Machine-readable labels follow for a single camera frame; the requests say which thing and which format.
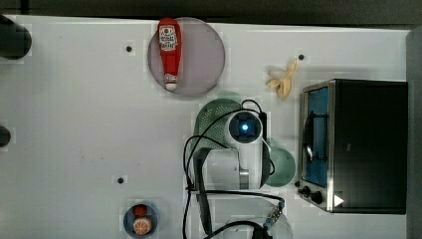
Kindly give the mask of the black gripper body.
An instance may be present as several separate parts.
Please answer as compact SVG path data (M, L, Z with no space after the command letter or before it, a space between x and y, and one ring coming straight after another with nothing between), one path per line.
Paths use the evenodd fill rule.
M267 114L265 112L261 112L259 113L259 119L262 123L262 138L266 139L267 138Z

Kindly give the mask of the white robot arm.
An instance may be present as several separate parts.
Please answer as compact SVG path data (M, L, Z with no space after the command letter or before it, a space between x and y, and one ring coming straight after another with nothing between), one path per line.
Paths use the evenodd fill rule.
M267 141L267 115L263 112L227 112L207 123L194 138L186 164L193 167L193 189L198 192L201 222L209 237L232 226L212 228L210 194L256 196L263 185L283 186L295 175L294 158Z

